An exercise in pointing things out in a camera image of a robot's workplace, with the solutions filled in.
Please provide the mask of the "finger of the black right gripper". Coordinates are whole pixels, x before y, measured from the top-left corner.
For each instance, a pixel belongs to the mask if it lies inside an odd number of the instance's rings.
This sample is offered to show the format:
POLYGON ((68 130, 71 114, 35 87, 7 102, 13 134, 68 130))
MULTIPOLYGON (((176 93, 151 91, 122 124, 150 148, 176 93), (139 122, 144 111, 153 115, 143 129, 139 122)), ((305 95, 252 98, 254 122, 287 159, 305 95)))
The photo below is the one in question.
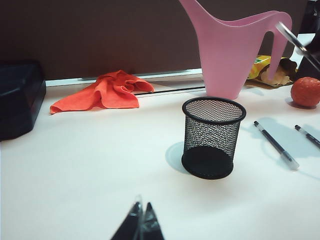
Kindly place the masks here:
POLYGON ((304 48, 310 54, 319 54, 320 53, 320 37, 315 36, 309 44, 304 46, 304 48))

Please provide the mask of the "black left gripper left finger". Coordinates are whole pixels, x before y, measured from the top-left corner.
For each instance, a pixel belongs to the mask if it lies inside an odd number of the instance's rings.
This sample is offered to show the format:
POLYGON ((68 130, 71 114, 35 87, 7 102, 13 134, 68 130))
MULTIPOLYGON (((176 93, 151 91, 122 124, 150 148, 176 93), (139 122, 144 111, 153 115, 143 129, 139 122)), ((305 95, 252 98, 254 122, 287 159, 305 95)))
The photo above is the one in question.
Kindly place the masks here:
POLYGON ((140 236, 142 218, 143 201, 141 195, 137 195, 111 240, 137 240, 140 236))

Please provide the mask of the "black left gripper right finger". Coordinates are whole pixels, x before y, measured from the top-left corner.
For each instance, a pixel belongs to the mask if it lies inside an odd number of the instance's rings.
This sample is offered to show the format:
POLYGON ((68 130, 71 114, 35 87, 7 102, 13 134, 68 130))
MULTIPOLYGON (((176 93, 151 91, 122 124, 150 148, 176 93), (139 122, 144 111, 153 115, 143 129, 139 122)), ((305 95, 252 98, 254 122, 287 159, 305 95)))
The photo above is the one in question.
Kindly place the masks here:
POLYGON ((150 202, 147 203, 145 212, 142 216, 140 224, 139 239, 140 240, 164 240, 157 215, 150 202))

